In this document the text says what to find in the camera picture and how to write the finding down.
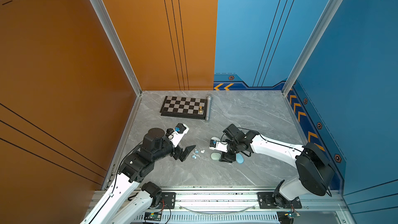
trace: marble tabletop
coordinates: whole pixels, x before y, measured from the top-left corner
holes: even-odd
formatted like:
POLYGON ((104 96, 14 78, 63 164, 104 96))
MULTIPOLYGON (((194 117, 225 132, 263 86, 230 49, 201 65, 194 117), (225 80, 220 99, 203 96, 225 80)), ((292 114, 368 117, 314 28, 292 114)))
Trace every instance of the marble tabletop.
POLYGON ((132 150, 151 128, 166 130, 177 123, 185 123, 189 132, 180 146, 196 145, 186 161, 175 161, 172 157, 155 163, 154 170, 143 183, 152 181, 158 186, 264 186, 275 187, 283 179, 297 175, 292 166, 275 158, 252 154, 244 157, 243 164, 213 161, 209 141, 213 136, 221 137, 230 124, 260 132, 272 139, 291 144, 302 144, 289 109, 280 91, 144 91, 132 130, 123 150, 123 157, 132 150), (193 98, 212 97, 210 121, 165 117, 160 108, 165 96, 193 98))

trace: checkered board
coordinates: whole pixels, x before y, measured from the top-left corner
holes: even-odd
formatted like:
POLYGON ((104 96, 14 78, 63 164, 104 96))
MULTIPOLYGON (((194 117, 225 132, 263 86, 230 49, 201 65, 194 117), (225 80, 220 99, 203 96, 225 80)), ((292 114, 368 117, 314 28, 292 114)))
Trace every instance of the checkered board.
POLYGON ((162 116, 205 119, 206 100, 166 96, 160 112, 162 116), (203 108, 203 112, 199 112, 199 107, 203 108))

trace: black bracket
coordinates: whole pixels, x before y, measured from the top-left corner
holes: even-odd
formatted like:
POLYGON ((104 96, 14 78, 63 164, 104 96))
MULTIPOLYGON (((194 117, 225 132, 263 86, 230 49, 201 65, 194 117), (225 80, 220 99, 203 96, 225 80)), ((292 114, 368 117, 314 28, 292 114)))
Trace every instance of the black bracket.
MULTIPOLYGON (((278 208, 276 206, 275 200, 272 197, 273 192, 258 192, 257 193, 257 200, 258 204, 260 205, 260 209, 270 209, 270 208, 278 208)), ((296 197, 292 201, 292 205, 295 209, 302 208, 300 198, 296 197)))
MULTIPOLYGON (((176 205, 176 192, 162 192, 162 198, 161 200, 164 201, 164 204, 167 205, 164 206, 163 211, 167 211, 168 207, 170 209, 174 209, 175 205, 176 205)), ((160 204, 158 207, 156 207, 156 209, 162 209, 163 204, 162 201, 160 201, 160 204)))

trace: orange wall panel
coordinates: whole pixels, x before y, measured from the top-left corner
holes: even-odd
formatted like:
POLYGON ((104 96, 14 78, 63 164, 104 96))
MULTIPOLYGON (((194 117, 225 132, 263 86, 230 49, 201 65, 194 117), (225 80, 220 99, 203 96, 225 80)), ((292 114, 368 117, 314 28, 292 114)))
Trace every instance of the orange wall panel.
POLYGON ((217 0, 103 0, 143 90, 212 89, 217 0))
POLYGON ((89 0, 0 0, 0 21, 0 222, 79 223, 136 95, 89 0))
POLYGON ((218 0, 180 0, 189 89, 212 90, 218 0))
POLYGON ((103 0, 143 90, 180 90, 164 1, 103 0))

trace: blue component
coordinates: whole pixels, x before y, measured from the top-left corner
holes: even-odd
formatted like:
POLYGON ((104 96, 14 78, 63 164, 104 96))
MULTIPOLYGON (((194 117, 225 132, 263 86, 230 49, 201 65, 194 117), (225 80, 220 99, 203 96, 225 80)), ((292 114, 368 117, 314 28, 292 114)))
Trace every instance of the blue component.
POLYGON ((240 153, 236 154, 236 162, 238 164, 242 164, 243 163, 243 157, 240 153))

